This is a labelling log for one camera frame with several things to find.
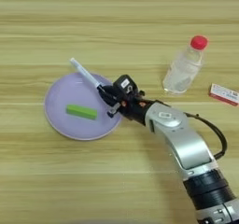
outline lavender plate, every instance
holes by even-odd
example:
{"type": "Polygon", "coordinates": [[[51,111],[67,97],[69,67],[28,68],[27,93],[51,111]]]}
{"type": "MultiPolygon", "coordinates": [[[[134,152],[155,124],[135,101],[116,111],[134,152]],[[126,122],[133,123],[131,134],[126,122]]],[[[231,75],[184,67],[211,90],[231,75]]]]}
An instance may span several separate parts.
{"type": "MultiPolygon", "coordinates": [[[[104,85],[110,81],[92,74],[104,85]]],[[[98,91],[80,73],[73,73],[57,80],[45,98],[45,113],[51,126],[64,136],[77,140],[94,140],[108,135],[120,123],[121,115],[113,119],[107,115],[109,106],[98,91]],[[90,120],[68,115],[67,105],[82,105],[97,109],[97,119],[90,120]]]]}

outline red and white box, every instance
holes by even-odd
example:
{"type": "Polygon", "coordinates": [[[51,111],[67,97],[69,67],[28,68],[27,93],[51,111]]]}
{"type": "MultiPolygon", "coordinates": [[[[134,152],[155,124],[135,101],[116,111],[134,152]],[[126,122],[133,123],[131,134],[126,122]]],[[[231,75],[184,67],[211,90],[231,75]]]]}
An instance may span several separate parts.
{"type": "Polygon", "coordinates": [[[214,97],[222,102],[237,106],[239,104],[239,93],[229,90],[217,84],[212,84],[209,96],[214,97]]]}

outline table surface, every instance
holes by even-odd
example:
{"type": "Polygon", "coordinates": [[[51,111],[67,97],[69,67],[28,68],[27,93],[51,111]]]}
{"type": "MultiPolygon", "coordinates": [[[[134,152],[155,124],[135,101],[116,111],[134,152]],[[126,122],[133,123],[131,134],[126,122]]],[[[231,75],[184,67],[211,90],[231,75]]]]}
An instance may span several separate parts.
{"type": "MultiPolygon", "coordinates": [[[[129,74],[148,98],[216,123],[229,141],[219,165],[239,194],[239,109],[207,95],[212,82],[239,89],[238,1],[0,0],[0,222],[196,223],[164,142],[144,127],[124,120],[78,142],[49,126],[44,96],[74,72],[71,57],[112,81],[129,74]],[[165,94],[170,62],[197,34],[209,38],[204,68],[186,94],[165,94]]],[[[217,152],[215,135],[191,125],[217,152]]]]}

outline water bottle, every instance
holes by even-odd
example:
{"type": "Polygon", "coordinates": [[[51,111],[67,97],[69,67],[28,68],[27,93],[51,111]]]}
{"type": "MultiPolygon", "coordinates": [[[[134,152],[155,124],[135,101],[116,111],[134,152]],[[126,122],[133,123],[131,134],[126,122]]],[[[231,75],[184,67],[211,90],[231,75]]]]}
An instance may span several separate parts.
{"type": "Polygon", "coordinates": [[[203,66],[204,48],[207,39],[196,35],[190,45],[175,59],[163,80],[163,88],[174,94],[187,91],[203,66]]]}

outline green block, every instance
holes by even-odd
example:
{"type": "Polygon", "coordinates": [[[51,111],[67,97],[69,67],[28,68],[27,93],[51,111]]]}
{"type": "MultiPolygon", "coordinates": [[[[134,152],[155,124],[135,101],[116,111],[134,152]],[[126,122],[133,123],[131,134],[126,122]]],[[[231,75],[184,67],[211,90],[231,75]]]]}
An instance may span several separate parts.
{"type": "Polygon", "coordinates": [[[96,119],[97,118],[97,110],[79,106],[79,105],[67,105],[66,113],[73,116],[80,116],[86,119],[96,119]]]}

